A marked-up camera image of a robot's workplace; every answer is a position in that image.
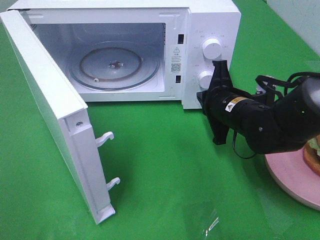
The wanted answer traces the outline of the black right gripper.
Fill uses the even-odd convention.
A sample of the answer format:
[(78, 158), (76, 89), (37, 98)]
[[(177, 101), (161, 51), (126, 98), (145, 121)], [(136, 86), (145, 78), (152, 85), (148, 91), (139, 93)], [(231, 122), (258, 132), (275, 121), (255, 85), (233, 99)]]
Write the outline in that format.
[(240, 96), (240, 89), (233, 87), (227, 60), (213, 60), (212, 63), (214, 71), (209, 90), (197, 92), (196, 97), (212, 130), (213, 143), (224, 145), (229, 128), (240, 129), (240, 120), (226, 110), (227, 104)]

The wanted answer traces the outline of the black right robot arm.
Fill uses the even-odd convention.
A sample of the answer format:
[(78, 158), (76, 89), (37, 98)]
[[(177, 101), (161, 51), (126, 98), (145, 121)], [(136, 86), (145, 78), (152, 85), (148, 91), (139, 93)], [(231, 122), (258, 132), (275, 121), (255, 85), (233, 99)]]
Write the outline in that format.
[(235, 88), (226, 60), (214, 60), (209, 88), (196, 94), (213, 132), (223, 145), (230, 129), (256, 154), (292, 152), (320, 134), (320, 74), (297, 72), (286, 81), (258, 75), (261, 93)]

